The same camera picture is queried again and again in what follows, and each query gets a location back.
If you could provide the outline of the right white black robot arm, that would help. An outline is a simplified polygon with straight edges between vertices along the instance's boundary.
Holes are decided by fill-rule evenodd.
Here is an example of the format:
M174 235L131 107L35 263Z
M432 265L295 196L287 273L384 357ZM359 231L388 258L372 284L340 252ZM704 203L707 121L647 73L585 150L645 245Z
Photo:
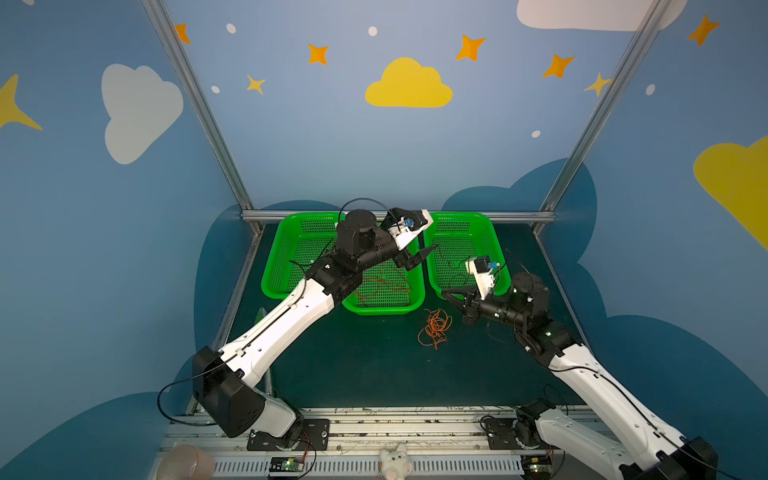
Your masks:
M516 413L523 444L546 443L606 479L714 479L718 454L701 437L687 438L623 387L588 347L549 314L549 290L529 273L517 273L495 295L491 273L472 286L446 288L443 298L466 323L484 318L510 326L516 341L542 367L568 385L612 432L606 437L571 419L546 400Z

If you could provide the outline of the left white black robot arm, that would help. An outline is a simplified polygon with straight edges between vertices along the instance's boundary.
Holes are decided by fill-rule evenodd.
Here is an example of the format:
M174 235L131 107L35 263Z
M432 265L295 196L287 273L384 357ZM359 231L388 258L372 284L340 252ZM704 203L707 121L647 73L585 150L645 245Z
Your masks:
M434 220L426 210L391 209L383 220L357 209L336 225L332 249L319 256L295 289L260 322L217 350L192 358L195 400L229 438L249 429L294 442L301 415L288 403L257 390L274 361L308 327L330 313L362 284L365 272L388 261L412 270L431 253L410 245Z

